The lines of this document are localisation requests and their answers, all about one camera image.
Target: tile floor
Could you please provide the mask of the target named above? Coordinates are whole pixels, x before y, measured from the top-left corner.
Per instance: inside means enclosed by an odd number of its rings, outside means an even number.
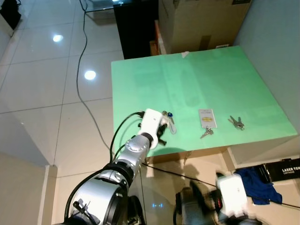
[[[19,138],[2,147],[31,148],[33,143],[49,164],[57,165],[52,215],[55,224],[63,220],[70,191],[102,168],[109,157],[75,88],[76,65],[84,45],[79,1],[22,0],[20,12],[22,20],[0,61],[0,126],[9,128],[5,135],[13,132]],[[79,89],[109,143],[113,136],[110,62],[123,59],[120,39],[113,11],[91,13],[86,21],[89,42],[79,71]],[[96,72],[93,81],[84,79],[87,70]],[[209,183],[215,182],[216,171],[227,171],[220,154],[189,158],[185,165],[181,160],[156,166]],[[130,193],[145,205],[147,224],[172,224],[175,194],[188,180],[146,167],[141,168],[141,175]],[[200,188],[208,191],[211,187]],[[283,182],[276,188],[285,202],[299,205],[299,184],[296,188],[293,181]],[[295,225],[300,221],[299,212],[293,209],[251,203],[249,208],[269,224]]]

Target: green tabletop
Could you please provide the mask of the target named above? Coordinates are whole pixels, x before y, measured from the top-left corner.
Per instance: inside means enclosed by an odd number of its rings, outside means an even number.
[[[148,156],[229,146],[296,135],[250,61],[239,46],[112,62],[114,130],[129,114],[151,108],[173,113],[177,133],[168,129]],[[213,109],[214,135],[200,139],[198,109]],[[245,130],[229,116],[240,116]],[[140,122],[132,118],[120,130],[115,148],[136,135]]]

